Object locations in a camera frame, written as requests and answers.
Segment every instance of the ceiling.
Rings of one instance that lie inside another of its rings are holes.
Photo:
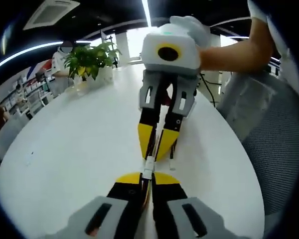
[[[145,20],[142,0],[76,0],[80,5],[61,18],[55,25],[22,30],[43,0],[0,1],[0,43],[6,35],[5,54],[0,44],[0,61],[21,50],[42,43],[60,40],[95,39],[90,36],[105,27],[138,19]],[[172,15],[193,15],[205,25],[238,17],[249,16],[247,0],[148,0],[151,18]],[[153,25],[165,21],[153,21]],[[250,20],[237,21],[212,28],[214,34],[231,35],[229,30],[238,35],[247,36]],[[105,32],[126,31],[136,27],[147,26],[146,21],[113,28]],[[33,65],[33,63],[51,58],[56,47],[47,47],[17,57],[0,67],[0,84],[13,74]]]

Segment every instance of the white table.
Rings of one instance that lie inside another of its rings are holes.
[[[142,169],[137,126],[143,69],[114,69],[114,85],[83,96],[62,94],[12,143],[0,168],[0,201],[27,237],[56,233],[78,209],[106,196],[115,179]],[[259,239],[264,205],[252,164],[216,109],[200,93],[196,100],[180,131],[176,170],[169,170],[168,161],[155,169],[175,176],[189,197],[224,218],[227,229]],[[156,237],[151,208],[137,238]]]

